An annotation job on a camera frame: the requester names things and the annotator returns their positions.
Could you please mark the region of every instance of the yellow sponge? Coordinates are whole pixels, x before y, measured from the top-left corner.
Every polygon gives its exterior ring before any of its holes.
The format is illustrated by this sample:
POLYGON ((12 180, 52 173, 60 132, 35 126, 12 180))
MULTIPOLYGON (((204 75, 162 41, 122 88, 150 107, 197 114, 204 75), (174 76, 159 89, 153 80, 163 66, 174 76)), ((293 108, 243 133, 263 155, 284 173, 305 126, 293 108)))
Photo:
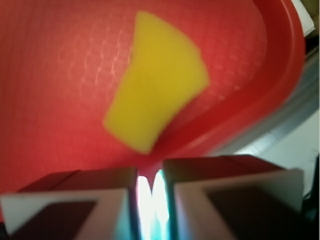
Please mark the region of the yellow sponge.
POLYGON ((130 65, 103 125, 142 154, 175 115, 209 85, 198 47, 155 15, 139 11, 130 65))

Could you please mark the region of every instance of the red surface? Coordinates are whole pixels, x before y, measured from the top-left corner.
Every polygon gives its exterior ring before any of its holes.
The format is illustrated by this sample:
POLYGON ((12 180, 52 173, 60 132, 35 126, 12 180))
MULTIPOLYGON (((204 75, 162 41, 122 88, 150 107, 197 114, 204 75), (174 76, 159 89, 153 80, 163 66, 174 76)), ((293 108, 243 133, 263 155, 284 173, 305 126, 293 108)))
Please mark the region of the red surface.
POLYGON ((0 0, 0 193, 75 169, 135 165, 152 179, 162 159, 203 155, 272 112, 303 61, 290 0, 0 0), (211 78, 148 156, 102 126, 137 10, 187 34, 211 78))

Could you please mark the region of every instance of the red plastic tray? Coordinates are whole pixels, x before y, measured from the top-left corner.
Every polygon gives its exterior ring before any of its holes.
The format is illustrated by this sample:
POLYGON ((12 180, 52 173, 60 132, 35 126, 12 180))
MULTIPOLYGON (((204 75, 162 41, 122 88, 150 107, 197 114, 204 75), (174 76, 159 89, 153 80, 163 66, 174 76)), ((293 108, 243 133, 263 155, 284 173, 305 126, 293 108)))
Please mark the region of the red plastic tray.
POLYGON ((304 38, 290 0, 0 1, 0 193, 48 173, 206 154, 274 111, 294 89, 304 38), (211 86, 140 155, 102 125, 145 10, 201 49, 211 86))

